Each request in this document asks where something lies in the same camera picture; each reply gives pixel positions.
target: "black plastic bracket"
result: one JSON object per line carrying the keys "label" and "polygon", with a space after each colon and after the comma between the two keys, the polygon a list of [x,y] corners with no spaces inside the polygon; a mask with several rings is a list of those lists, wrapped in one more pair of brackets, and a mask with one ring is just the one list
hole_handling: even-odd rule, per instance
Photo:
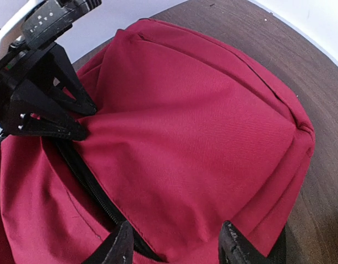
{"label": "black plastic bracket", "polygon": [[133,250],[133,230],[129,222],[124,222],[83,264],[132,264]]}
{"label": "black plastic bracket", "polygon": [[97,109],[60,45],[21,51],[0,70],[0,124],[6,133],[84,140],[86,130],[67,111],[90,116]]}
{"label": "black plastic bracket", "polygon": [[226,221],[219,235],[219,264],[285,264],[285,229],[268,257],[264,257],[230,222]]}

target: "black zipper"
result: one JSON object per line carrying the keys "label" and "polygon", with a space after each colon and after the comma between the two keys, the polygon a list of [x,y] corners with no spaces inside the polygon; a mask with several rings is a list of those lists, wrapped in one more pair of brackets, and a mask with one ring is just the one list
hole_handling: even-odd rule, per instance
{"label": "black zipper", "polygon": [[[124,215],[109,199],[103,188],[100,186],[87,164],[84,162],[80,154],[76,151],[73,144],[69,140],[52,139],[56,148],[66,161],[68,167],[77,178],[78,182],[83,186],[87,193],[99,204],[105,213],[112,219],[115,225],[119,225],[126,221]],[[134,233],[134,250],[141,255],[162,262],[162,260],[152,251],[149,245],[143,240],[139,233],[133,228]]]}

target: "backpack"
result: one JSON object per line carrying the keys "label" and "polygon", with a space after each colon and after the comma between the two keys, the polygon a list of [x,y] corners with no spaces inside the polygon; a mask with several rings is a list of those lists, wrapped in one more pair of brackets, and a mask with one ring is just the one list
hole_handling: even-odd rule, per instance
{"label": "backpack", "polygon": [[98,108],[74,116],[86,140],[1,143],[0,263],[82,263],[121,234],[122,263],[216,264],[226,230],[269,255],[315,148],[288,87],[241,51],[152,19],[118,30],[78,77]]}

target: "white wall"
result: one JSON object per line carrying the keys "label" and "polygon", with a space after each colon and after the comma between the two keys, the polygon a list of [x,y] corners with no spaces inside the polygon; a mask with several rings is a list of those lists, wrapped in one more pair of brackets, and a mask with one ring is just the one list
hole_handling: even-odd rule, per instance
{"label": "white wall", "polygon": [[250,0],[306,37],[338,65],[338,0]]}
{"label": "white wall", "polygon": [[[101,6],[73,24],[58,39],[75,62],[140,18],[148,18],[186,0],[103,0]],[[0,28],[27,0],[0,0]]]}

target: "dark wooden surface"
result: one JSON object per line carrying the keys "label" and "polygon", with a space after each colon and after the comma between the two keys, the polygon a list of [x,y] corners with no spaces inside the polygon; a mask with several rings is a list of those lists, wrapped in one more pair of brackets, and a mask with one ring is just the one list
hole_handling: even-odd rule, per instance
{"label": "dark wooden surface", "polygon": [[298,95],[315,127],[317,147],[288,221],[287,263],[338,263],[337,66],[290,27],[246,0],[191,0],[154,18],[242,50]]}

